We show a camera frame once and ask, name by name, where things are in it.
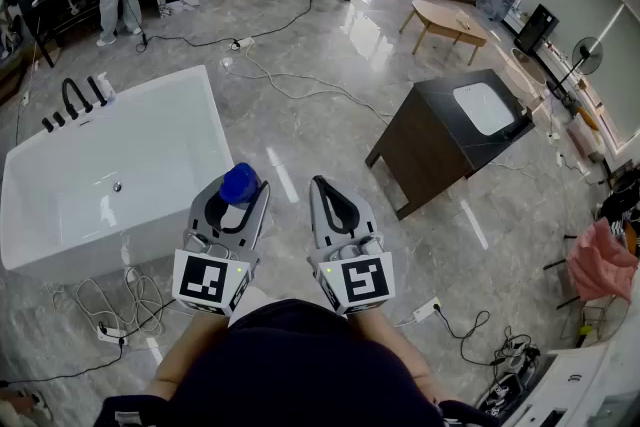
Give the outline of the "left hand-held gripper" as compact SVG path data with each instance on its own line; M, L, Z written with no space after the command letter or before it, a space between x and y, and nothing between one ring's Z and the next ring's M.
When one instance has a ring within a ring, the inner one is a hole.
M190 230L174 255L172 297L192 310L232 316L259 263L251 249L262 230L270 185L264 181L248 203L228 207L220 195L223 179L214 179L191 204ZM204 237L218 238L221 230L222 243Z

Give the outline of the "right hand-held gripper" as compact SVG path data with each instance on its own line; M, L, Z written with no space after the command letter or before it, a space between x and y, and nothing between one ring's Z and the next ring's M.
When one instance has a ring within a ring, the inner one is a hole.
M392 253L383 250L382 234L374 233L371 205L321 175L312 178L309 199L314 240L321 249L308 262L334 312L351 315L394 298Z

